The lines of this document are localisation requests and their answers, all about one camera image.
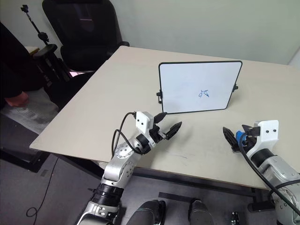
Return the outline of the person's bare hand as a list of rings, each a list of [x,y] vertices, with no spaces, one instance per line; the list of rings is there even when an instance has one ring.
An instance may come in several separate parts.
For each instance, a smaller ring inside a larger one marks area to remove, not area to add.
[[[15,97],[6,97],[4,99],[11,107],[25,107],[29,102],[29,96],[24,91]]]

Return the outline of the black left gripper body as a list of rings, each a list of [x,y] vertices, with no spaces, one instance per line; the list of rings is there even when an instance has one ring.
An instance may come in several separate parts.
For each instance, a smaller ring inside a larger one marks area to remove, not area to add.
[[[153,128],[149,130],[149,134],[155,143],[159,143],[161,140],[166,139],[166,134],[160,131],[160,127],[153,125]]]

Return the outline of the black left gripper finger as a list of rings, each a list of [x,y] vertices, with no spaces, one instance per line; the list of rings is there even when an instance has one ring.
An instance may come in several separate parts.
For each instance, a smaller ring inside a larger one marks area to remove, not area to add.
[[[153,123],[159,123],[159,122],[161,122],[166,115],[167,115],[166,112],[161,112],[161,113],[157,114],[156,116],[154,116]]]
[[[178,132],[181,125],[182,125],[182,122],[178,122],[178,123],[174,124],[170,128],[170,130],[167,133],[165,133],[165,139],[171,139]]]

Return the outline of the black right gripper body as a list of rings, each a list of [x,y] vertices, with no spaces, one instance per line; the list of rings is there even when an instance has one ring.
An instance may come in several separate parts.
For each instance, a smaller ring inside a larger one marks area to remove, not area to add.
[[[251,134],[247,135],[245,132],[245,136],[241,139],[241,144],[244,148],[253,148],[256,144],[257,137],[260,136],[260,127],[252,127]]]

